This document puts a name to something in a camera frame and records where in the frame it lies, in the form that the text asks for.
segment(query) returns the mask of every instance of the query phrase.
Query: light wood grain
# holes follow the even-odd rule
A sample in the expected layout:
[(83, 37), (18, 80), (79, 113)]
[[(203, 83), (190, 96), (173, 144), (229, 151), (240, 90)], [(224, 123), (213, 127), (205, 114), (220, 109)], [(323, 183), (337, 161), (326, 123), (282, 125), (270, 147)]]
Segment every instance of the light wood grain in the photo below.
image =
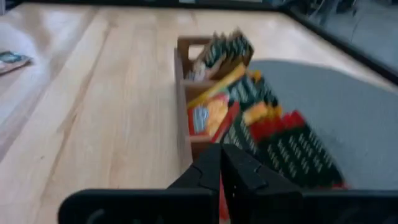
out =
[(334, 68), (395, 91), (280, 14), (22, 4), (0, 17), (0, 48), (34, 58), (0, 77), (0, 223), (55, 223), (80, 189), (172, 183), (187, 168), (177, 150), (177, 37), (235, 27), (254, 59)]

